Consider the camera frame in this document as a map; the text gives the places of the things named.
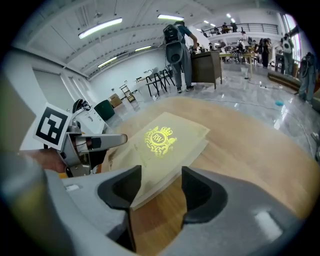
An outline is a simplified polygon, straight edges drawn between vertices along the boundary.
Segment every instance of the table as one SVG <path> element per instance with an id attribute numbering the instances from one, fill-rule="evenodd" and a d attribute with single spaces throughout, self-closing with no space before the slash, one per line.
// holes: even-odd
<path id="1" fill-rule="evenodd" d="M 216 79 L 220 77 L 220 83 L 222 84 L 222 69 L 219 52 L 206 51 L 192 55 L 191 64 L 193 83 L 214 83 L 214 89 L 216 89 Z"/>
<path id="2" fill-rule="evenodd" d="M 308 216 L 319 194 L 319 167 L 289 137 L 241 112 L 189 97 L 156 101 L 122 123 L 116 132 L 130 138 L 163 112 L 210 129 L 208 145 L 192 167 L 252 182 L 297 217 Z M 181 230 L 186 211 L 181 177 L 150 202 L 131 211 L 137 253 L 149 256 L 163 250 Z"/>
<path id="3" fill-rule="evenodd" d="M 232 57 L 233 56 L 233 53 L 220 53 L 220 59 L 222 57 Z M 252 72 L 252 57 L 254 56 L 254 53 L 245 53 L 243 54 L 243 57 L 245 58 L 249 58 L 250 60 L 250 80 L 252 79 L 252 76 L 253 76 L 253 72 Z"/>

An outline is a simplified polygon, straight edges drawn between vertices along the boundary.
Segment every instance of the gold logo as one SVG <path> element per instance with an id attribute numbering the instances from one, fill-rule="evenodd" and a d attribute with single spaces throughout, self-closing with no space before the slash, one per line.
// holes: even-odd
<path id="1" fill-rule="evenodd" d="M 162 127 L 158 130 L 159 126 L 154 129 L 150 129 L 144 135 L 144 142 L 154 152 L 157 157 L 162 158 L 168 150 L 172 150 L 174 147 L 172 144 L 177 140 L 177 138 L 168 138 L 172 135 L 173 131 L 169 127 Z"/>

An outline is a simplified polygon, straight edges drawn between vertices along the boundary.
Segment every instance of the ceiling light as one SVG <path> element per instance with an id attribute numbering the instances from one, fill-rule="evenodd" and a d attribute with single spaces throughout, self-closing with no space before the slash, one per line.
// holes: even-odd
<path id="1" fill-rule="evenodd" d="M 183 21 L 185 18 L 171 15 L 159 14 L 158 19 L 167 19 L 167 20 L 175 20 L 175 21 Z"/>
<path id="2" fill-rule="evenodd" d="M 135 49 L 134 51 L 137 52 L 137 51 L 141 51 L 141 50 L 144 50 L 144 49 L 148 49 L 148 48 L 150 48 L 150 47 L 151 47 L 151 45 L 146 46 L 146 47 L 142 47 L 142 48 Z"/>
<path id="3" fill-rule="evenodd" d="M 83 39 L 91 34 L 93 34 L 94 32 L 97 32 L 99 30 L 102 30 L 104 28 L 110 27 L 112 25 L 118 24 L 122 22 L 122 18 L 117 18 L 117 19 L 113 19 L 101 24 L 98 24 L 96 26 L 93 26 L 92 28 L 87 29 L 86 31 L 82 32 L 79 34 L 79 38 Z"/>
<path id="4" fill-rule="evenodd" d="M 114 57 L 114 58 L 111 58 L 111 59 L 105 61 L 104 63 L 98 65 L 98 68 L 100 69 L 101 67 L 105 66 L 105 65 L 108 64 L 109 62 L 114 61 L 116 58 L 117 58 L 117 57 Z"/>

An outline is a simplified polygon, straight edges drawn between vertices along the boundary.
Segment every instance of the tiled floor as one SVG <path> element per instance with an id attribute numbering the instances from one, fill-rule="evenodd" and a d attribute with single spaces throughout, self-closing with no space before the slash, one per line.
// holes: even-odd
<path id="1" fill-rule="evenodd" d="M 185 85 L 183 85 L 182 93 L 178 94 L 176 87 L 171 85 L 167 86 L 167 92 L 160 90 L 157 101 L 167 97 L 184 96 L 241 111 L 286 134 L 313 157 L 316 143 L 310 133 L 320 130 L 320 114 L 294 95 L 293 90 L 287 87 L 281 88 L 277 83 L 270 81 L 267 78 L 267 70 L 255 68 L 253 77 L 249 81 L 244 79 L 240 67 L 248 68 L 249 65 L 225 65 L 222 84 L 217 79 L 216 90 L 213 84 L 198 83 L 195 84 L 195 90 L 189 92 L 184 91 Z M 107 121 L 111 131 L 154 103 L 146 86 L 134 96 L 136 101 L 129 103 L 123 100 L 123 104 L 115 109 L 115 115 Z M 282 101 L 284 105 L 277 106 L 276 101 Z"/>

